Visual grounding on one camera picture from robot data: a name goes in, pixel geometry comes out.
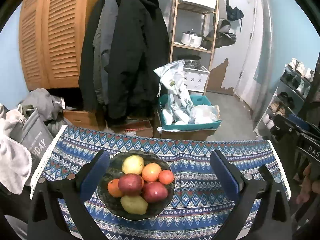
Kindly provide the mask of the person right hand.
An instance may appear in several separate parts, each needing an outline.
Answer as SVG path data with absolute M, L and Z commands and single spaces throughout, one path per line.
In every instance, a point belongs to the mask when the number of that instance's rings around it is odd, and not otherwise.
M 303 172 L 304 180 L 300 194 L 296 198 L 297 204 L 306 203 L 309 200 L 312 192 L 316 194 L 320 193 L 320 181 L 312 181 L 310 179 L 311 170 L 311 164 L 309 164 Z

